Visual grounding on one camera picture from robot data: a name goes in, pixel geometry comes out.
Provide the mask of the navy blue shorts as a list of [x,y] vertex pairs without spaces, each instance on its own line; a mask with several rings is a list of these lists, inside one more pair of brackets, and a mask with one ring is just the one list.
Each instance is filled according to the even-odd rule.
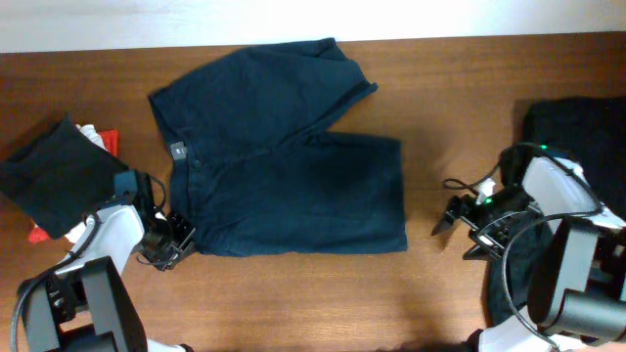
[[200,253],[407,248],[401,146],[333,125],[377,85],[332,38],[247,47],[149,98]]

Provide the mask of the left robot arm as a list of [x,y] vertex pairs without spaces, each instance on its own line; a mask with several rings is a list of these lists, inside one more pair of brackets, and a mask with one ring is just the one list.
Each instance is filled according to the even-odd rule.
[[156,178],[129,170],[113,196],[83,217],[85,230],[56,265],[24,281],[11,319],[9,348],[23,332],[31,351],[182,352],[147,337],[121,279],[130,258],[161,272],[195,251],[194,227],[154,202]]

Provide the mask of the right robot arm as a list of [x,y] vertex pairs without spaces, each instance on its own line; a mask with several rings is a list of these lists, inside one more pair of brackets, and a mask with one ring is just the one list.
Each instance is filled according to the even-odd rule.
[[[518,143],[502,150],[490,174],[467,184],[448,178],[457,191],[435,225],[435,234],[458,220],[469,225],[474,245],[466,260],[500,267],[512,316],[478,338],[480,351],[574,351],[625,340],[625,222],[594,194],[582,166],[568,152]],[[533,272],[524,307],[514,304],[509,257],[534,230],[551,232]]]

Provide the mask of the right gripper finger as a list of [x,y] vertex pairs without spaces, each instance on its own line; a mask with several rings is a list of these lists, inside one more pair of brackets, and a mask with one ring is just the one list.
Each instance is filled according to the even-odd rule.
[[459,197],[453,196],[449,199],[445,210],[437,220],[431,231],[432,236],[437,236],[450,230],[454,223],[461,217],[462,201]]
[[499,247],[475,244],[463,254],[464,260],[500,260],[502,249]]

